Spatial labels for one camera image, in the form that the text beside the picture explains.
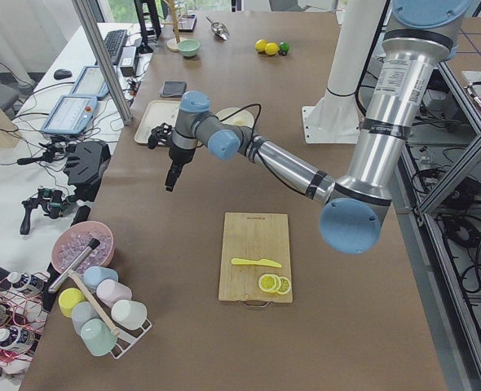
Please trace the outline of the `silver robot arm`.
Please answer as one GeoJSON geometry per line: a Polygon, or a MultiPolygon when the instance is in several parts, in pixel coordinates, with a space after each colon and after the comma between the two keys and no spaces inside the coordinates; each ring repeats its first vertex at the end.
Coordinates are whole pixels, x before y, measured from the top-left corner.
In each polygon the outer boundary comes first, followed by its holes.
{"type": "Polygon", "coordinates": [[[288,188],[323,204],[320,233],[341,253],[359,254],[378,241],[391,204],[391,176],[435,65],[457,46],[467,1],[395,1],[383,40],[386,58],[346,174],[332,178],[247,126],[220,121],[199,91],[182,97],[171,133],[165,180],[174,189],[198,145],[220,160],[242,154],[288,188]]]}

